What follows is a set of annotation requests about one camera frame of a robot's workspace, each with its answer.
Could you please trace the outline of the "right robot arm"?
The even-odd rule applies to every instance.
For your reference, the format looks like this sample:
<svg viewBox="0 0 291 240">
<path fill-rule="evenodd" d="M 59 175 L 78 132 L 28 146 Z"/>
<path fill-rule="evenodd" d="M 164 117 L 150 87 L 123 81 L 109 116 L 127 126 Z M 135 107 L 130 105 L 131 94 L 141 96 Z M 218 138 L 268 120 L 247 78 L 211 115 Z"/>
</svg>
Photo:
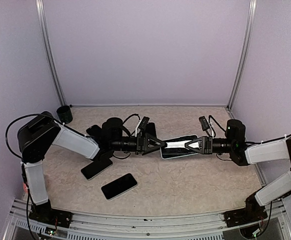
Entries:
<svg viewBox="0 0 291 240">
<path fill-rule="evenodd" d="M 202 136 L 186 142 L 184 147 L 202 155 L 229 154 L 238 166 L 256 165 L 262 162 L 288 160 L 291 165 L 291 134 L 268 141 L 246 141 L 246 127 L 237 119 L 227 121 L 224 138 Z M 241 218 L 252 222 L 261 213 L 261 207 L 291 192 L 291 167 L 280 177 L 259 189 L 246 199 L 248 206 L 241 211 Z"/>
</svg>

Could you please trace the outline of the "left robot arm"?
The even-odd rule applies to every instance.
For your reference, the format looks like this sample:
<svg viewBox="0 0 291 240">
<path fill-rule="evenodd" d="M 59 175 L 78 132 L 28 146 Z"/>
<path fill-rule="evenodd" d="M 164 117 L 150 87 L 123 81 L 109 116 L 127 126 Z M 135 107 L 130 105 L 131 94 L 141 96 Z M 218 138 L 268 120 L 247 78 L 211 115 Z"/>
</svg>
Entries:
<svg viewBox="0 0 291 240">
<path fill-rule="evenodd" d="M 29 187 L 29 198 L 36 205 L 35 213 L 49 223 L 56 217 L 50 204 L 43 170 L 43 161 L 51 147 L 65 149 L 91 161 L 81 170 L 90 180 L 109 168 L 114 152 L 147 155 L 165 147 L 158 139 L 148 117 L 139 120 L 134 133 L 118 117 L 107 119 L 101 126 L 93 125 L 82 134 L 54 119 L 45 111 L 21 127 L 17 133 L 19 150 Z"/>
</svg>

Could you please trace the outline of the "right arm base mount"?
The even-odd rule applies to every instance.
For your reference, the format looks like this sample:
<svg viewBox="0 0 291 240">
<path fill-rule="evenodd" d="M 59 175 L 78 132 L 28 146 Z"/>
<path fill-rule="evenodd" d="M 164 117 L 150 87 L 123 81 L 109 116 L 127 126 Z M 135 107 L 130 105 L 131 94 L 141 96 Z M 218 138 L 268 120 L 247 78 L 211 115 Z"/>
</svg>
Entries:
<svg viewBox="0 0 291 240">
<path fill-rule="evenodd" d="M 224 219 L 228 228 L 257 222 L 267 217 L 268 214 L 265 207 L 259 205 L 254 194 L 245 200 L 245 207 L 224 213 Z"/>
</svg>

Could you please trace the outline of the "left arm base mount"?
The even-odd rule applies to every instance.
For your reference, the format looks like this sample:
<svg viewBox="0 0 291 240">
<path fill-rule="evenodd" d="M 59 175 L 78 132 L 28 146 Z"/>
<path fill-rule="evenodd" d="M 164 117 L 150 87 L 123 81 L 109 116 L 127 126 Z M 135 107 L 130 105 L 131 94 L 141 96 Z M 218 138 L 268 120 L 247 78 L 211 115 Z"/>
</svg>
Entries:
<svg viewBox="0 0 291 240">
<path fill-rule="evenodd" d="M 32 204 L 29 218 L 40 223 L 53 225 L 55 227 L 69 228 L 73 213 L 51 207 L 50 201 L 44 204 Z"/>
</svg>

